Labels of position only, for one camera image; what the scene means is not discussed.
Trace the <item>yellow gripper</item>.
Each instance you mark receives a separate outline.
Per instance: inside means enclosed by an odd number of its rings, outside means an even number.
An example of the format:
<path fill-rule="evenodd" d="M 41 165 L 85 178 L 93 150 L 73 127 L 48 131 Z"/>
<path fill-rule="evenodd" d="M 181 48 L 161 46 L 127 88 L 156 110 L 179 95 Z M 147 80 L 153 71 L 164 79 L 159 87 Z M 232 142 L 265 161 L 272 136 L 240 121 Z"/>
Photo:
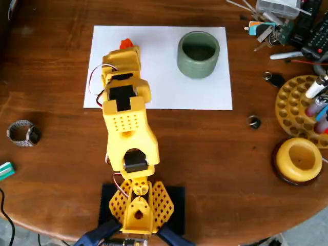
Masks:
<path fill-rule="evenodd" d="M 113 79 L 125 80 L 130 77 L 140 77 L 141 52 L 139 46 L 119 49 L 102 57 L 102 83 L 106 86 Z"/>

